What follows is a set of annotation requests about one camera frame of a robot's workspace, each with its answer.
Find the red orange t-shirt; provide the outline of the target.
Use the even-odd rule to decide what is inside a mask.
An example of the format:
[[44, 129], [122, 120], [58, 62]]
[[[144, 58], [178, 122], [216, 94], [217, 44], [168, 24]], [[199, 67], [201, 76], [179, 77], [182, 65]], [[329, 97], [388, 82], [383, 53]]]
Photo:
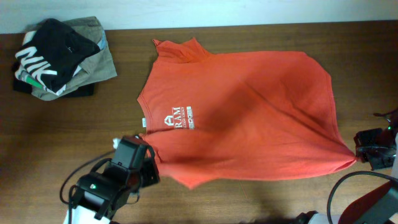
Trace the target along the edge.
[[137, 100], [162, 176], [192, 189], [216, 179], [319, 177], [356, 162], [338, 130], [331, 76], [306, 53], [154, 44]]

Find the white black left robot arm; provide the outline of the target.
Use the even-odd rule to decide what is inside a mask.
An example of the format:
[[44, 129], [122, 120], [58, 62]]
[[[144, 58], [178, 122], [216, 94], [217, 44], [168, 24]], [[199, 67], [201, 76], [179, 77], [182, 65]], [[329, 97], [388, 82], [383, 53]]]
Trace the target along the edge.
[[68, 191], [65, 223], [112, 223], [116, 212], [141, 199], [141, 190], [160, 182], [153, 158], [140, 169], [127, 169], [105, 158]]

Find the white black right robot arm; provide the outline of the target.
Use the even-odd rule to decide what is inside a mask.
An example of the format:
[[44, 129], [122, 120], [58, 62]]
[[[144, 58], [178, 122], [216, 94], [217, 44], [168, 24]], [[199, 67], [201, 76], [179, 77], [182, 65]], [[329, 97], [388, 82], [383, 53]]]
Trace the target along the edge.
[[[397, 214], [397, 128], [389, 125], [358, 132], [354, 141], [356, 156], [368, 162], [370, 171], [356, 171], [343, 176], [333, 186], [326, 205], [326, 214], [316, 211], [301, 213], [293, 223], [392, 223]], [[331, 203], [338, 187], [348, 178], [368, 175], [387, 182], [352, 202], [341, 215], [331, 214]]]

